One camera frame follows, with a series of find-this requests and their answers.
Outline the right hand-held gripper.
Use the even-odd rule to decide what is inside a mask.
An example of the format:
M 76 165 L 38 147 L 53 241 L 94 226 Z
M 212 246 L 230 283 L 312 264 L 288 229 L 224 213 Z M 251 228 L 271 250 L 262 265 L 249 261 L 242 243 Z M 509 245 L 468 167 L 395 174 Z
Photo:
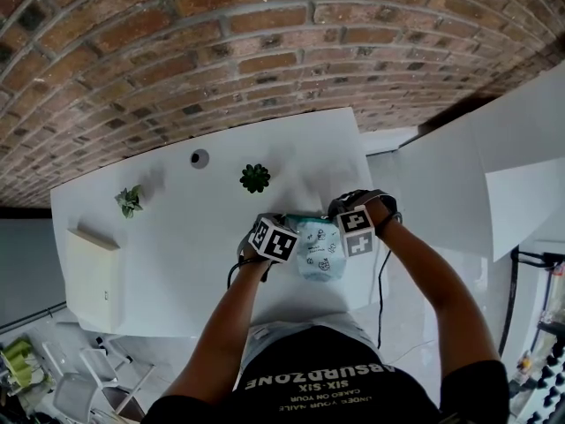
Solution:
M 372 201 L 380 201 L 388 212 L 378 224 L 373 223 L 366 208 Z M 330 202 L 328 218 L 339 228 L 346 257 L 367 254 L 375 249 L 386 225 L 396 218 L 396 199 L 380 189 L 345 193 Z

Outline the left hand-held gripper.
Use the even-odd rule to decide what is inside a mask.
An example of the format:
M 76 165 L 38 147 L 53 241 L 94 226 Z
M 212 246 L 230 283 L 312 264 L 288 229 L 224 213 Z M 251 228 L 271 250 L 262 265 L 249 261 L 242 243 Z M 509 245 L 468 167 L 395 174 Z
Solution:
M 257 215 L 252 229 L 240 242 L 237 254 L 243 260 L 244 249 L 250 245 L 259 257 L 285 263 L 296 251 L 299 234 L 286 224 L 286 215 Z

